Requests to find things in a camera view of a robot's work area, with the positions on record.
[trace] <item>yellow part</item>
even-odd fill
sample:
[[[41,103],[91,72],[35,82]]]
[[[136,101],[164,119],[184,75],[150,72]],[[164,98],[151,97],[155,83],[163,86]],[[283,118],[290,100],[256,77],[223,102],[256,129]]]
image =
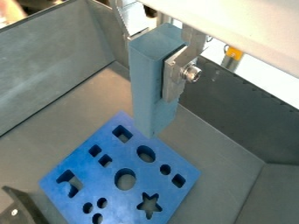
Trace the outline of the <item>yellow part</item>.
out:
[[[227,56],[230,56],[234,60],[240,60],[242,59],[242,57],[243,57],[243,52],[239,50],[239,49],[236,49],[236,48],[234,48],[232,46],[228,48],[228,50],[227,50]]]

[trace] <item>light gray surface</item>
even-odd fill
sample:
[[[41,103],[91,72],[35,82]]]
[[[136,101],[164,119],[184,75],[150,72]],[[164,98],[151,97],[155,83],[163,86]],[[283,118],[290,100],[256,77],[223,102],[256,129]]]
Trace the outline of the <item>light gray surface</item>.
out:
[[[29,192],[51,223],[65,223],[37,181],[122,109],[132,115],[127,69],[116,62],[0,138],[0,186]],[[202,170],[168,223],[230,224],[263,162],[186,108],[162,140]],[[0,212],[12,202],[0,192]]]
[[[251,223],[299,223],[299,166],[264,166],[236,221]]]
[[[100,28],[104,31],[107,42],[116,57],[116,61],[123,66],[128,67],[128,56],[126,48],[127,42],[123,37],[123,32],[114,11],[103,3],[99,3],[93,0],[88,0],[88,4],[91,6],[95,19],[97,20]]]
[[[0,30],[0,136],[114,61],[96,24],[76,0]]]

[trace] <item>gray metal bracket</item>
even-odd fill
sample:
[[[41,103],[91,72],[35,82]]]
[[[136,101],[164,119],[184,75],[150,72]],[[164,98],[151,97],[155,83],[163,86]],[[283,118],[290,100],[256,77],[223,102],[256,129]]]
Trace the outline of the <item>gray metal bracket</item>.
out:
[[[136,0],[111,0],[110,4],[126,39],[131,39],[148,28],[144,6]]]
[[[206,44],[206,34],[187,24],[182,27],[182,39],[187,46],[166,61],[163,70],[163,99],[172,102],[180,97],[184,83],[194,83],[200,78],[202,70],[195,66]]]

